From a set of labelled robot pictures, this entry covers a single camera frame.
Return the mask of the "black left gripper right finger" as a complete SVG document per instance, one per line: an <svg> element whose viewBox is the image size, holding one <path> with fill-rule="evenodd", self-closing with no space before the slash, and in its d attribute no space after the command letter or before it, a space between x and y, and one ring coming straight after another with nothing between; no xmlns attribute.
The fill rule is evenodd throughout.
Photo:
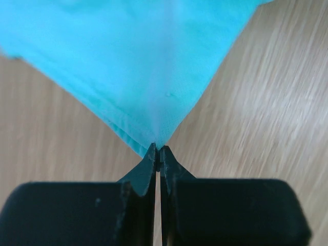
<svg viewBox="0 0 328 246"><path fill-rule="evenodd" d="M312 231L280 179L197 178L159 152L163 245L308 245Z"/></svg>

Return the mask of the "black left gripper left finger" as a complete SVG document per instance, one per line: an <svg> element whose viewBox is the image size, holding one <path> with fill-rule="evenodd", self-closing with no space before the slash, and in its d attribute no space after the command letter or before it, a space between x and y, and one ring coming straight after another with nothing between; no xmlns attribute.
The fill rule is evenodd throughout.
<svg viewBox="0 0 328 246"><path fill-rule="evenodd" d="M27 182L1 210L1 245L152 245L157 150L116 182Z"/></svg>

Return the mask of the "teal t shirt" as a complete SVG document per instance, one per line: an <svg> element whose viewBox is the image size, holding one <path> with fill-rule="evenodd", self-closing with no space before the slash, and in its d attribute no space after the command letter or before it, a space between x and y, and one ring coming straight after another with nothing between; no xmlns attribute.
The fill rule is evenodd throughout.
<svg viewBox="0 0 328 246"><path fill-rule="evenodd" d="M1 1L1 49L144 156L198 102L263 1Z"/></svg>

